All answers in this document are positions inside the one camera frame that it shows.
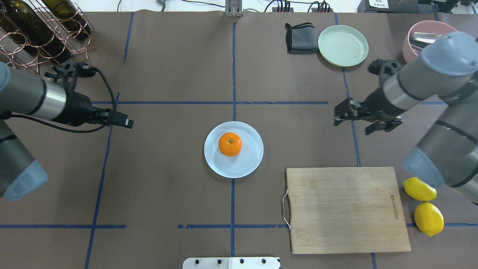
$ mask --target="white plate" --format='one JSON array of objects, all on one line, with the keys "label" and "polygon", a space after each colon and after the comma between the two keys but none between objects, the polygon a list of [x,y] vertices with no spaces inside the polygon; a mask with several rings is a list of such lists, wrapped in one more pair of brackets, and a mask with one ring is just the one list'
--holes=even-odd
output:
[{"label": "white plate", "polygon": [[[242,148],[234,157],[219,152],[219,138],[228,132],[237,134]],[[242,122],[226,122],[214,128],[204,143],[204,157],[207,164],[217,174],[231,179],[241,178],[252,173],[261,163],[264,144],[259,133],[250,125]]]},{"label": "white plate", "polygon": [[338,67],[351,67],[363,62],[369,54],[369,43],[357,29],[332,25],[319,35],[319,51],[324,59]]}]

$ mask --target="orange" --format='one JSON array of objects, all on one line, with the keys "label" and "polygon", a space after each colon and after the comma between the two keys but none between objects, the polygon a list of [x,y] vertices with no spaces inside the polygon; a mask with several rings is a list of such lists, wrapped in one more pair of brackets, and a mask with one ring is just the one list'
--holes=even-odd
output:
[{"label": "orange", "polygon": [[239,154],[241,148],[242,141],[235,133],[225,133],[219,139],[219,152],[228,157],[234,157]]}]

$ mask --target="pink bowl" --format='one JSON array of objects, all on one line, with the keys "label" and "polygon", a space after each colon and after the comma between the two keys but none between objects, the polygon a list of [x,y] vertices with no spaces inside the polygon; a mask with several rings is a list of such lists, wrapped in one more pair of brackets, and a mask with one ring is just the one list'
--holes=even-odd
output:
[{"label": "pink bowl", "polygon": [[415,50],[410,45],[409,37],[414,32],[447,34],[449,32],[456,32],[456,29],[446,23],[437,22],[437,21],[423,21],[423,22],[416,23],[414,26],[410,28],[403,42],[403,58],[405,58],[405,62],[407,63],[410,63],[420,53],[418,50]]}]

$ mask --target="cutting board handle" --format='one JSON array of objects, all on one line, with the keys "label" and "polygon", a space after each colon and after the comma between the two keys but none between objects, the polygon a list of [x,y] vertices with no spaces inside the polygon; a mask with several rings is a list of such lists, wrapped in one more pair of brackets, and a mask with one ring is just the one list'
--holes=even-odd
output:
[{"label": "cutting board handle", "polygon": [[289,222],[285,219],[285,212],[284,212],[284,200],[285,197],[289,195],[289,189],[285,189],[285,194],[284,197],[282,198],[282,217],[284,218],[285,223],[287,223],[287,226],[289,227],[289,230],[292,231],[292,227],[289,224]]}]

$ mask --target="power strip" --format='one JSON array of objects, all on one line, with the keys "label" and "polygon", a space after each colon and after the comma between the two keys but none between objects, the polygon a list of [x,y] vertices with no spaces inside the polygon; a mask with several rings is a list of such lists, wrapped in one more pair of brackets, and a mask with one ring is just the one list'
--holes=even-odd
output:
[{"label": "power strip", "polygon": [[317,13],[317,9],[318,9],[318,8],[312,8],[312,12]]},{"label": "power strip", "polygon": [[277,257],[187,258],[183,269],[281,269]]},{"label": "power strip", "polygon": [[[278,7],[272,8],[272,12],[285,12],[285,11],[277,11]],[[294,8],[290,8],[288,12],[294,12]]]}]

